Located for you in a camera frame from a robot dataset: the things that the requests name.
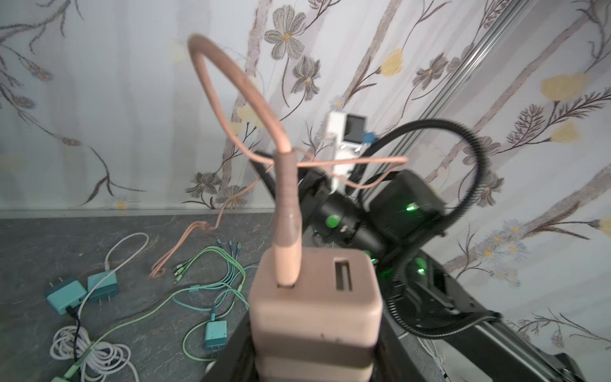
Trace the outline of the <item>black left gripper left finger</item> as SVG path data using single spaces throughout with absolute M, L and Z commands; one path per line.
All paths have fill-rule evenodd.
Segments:
M 238 324 L 229 341 L 221 351 L 215 364 L 207 371 L 202 382 L 255 382 L 256 352 L 251 336 L 249 314 Z

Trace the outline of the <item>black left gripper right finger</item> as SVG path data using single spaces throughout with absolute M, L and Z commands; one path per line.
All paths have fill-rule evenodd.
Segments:
M 375 347 L 372 382 L 426 382 L 426 377 L 410 359 L 388 318 L 383 315 Z

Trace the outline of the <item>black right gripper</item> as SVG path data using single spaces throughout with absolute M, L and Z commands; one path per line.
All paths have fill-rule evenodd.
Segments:
M 436 129 L 454 133 L 467 143 L 474 160 L 474 178 L 467 193 L 451 211 L 416 173 L 410 170 L 381 173 L 365 181 L 375 181 L 383 189 L 369 204 L 359 192 L 352 200 L 331 190 L 331 181 L 321 170 L 298 170 L 298 197 L 302 227 L 319 232 L 325 243 L 367 252 L 384 263 L 411 258 L 414 252 L 461 219 L 485 188 L 488 154 L 480 138 L 469 128 L 443 119 L 422 119 L 403 124 L 378 139 L 363 154 L 370 158 L 395 139 L 409 133 Z

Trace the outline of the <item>teal charger with cable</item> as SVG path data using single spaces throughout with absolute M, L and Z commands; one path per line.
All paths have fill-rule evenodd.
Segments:
M 213 304 L 209 308 L 200 308 L 181 302 L 175 296 L 172 300 L 181 307 L 189 310 L 203 312 L 209 314 L 209 320 L 201 322 L 190 329 L 182 340 L 182 351 L 187 358 L 193 361 L 210 362 L 213 360 L 211 353 L 221 350 L 228 342 L 228 323 L 224 319 L 228 316 L 236 302 L 241 302 L 245 307 L 249 307 L 248 301 L 243 293 L 243 288 L 247 279 L 248 270 L 256 270 L 256 265 L 243 266 L 239 261 L 240 253 L 242 252 L 242 244 L 234 244 L 230 240 L 227 244 L 223 244 L 218 240 L 216 245 L 208 246 L 184 263 L 178 264 L 173 269 L 174 281 L 178 283 L 183 276 L 191 269 L 191 267 L 202 256 L 206 254 L 218 255 L 227 265 L 225 276 L 216 282 L 204 285 L 197 285 L 189 288 L 190 293 L 199 291 L 217 291 Z M 203 347 L 209 352 L 205 356 L 196 356 L 187 349 L 187 341 L 199 329 L 204 331 Z

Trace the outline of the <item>pink charger with cable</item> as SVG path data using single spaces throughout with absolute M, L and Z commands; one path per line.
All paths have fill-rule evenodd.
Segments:
M 226 133 L 206 65 L 240 90 L 275 141 L 275 216 L 249 294 L 259 381 L 372 381 L 383 301 L 372 261 L 354 249 L 306 248 L 298 203 L 298 158 L 286 131 L 248 77 L 208 38 L 194 34 L 189 55 Z

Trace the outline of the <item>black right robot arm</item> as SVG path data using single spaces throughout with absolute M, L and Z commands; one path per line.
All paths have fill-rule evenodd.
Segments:
M 471 206 L 471 197 L 393 259 L 391 275 L 379 280 L 370 258 L 356 249 L 302 246 L 297 202 L 295 153 L 271 158 L 276 173 L 272 245 L 264 253 L 250 294 L 255 367 L 262 381 L 369 381 L 375 371 L 385 380 L 416 380 L 419 373 L 399 354 L 383 310 L 409 334 L 444 340 L 495 381 L 579 381 L 566 354 L 538 350 L 511 331 L 498 313 L 474 307 L 460 310 L 439 326 L 444 303 L 431 315 L 416 317 L 403 308 L 417 287 L 417 300 L 431 296 L 407 265 L 431 237 L 451 226 Z

